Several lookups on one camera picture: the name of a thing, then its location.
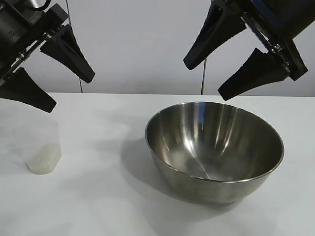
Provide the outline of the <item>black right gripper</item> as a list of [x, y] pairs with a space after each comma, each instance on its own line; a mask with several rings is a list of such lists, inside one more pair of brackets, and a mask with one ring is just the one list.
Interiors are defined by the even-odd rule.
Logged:
[[306, 0], [212, 1], [201, 31], [183, 59], [187, 69], [195, 69], [215, 49], [245, 30], [246, 25], [268, 52], [255, 48], [219, 87], [225, 101], [287, 77], [295, 81], [308, 71], [293, 42], [308, 27]]

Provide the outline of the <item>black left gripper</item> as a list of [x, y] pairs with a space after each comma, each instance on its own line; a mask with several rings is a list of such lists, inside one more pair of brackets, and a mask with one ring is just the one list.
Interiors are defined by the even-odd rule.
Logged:
[[66, 66], [85, 83], [93, 80], [95, 72], [82, 54], [72, 27], [64, 25], [67, 19], [68, 14], [63, 9], [0, 11], [1, 98], [52, 112], [56, 101], [20, 67], [37, 48]]

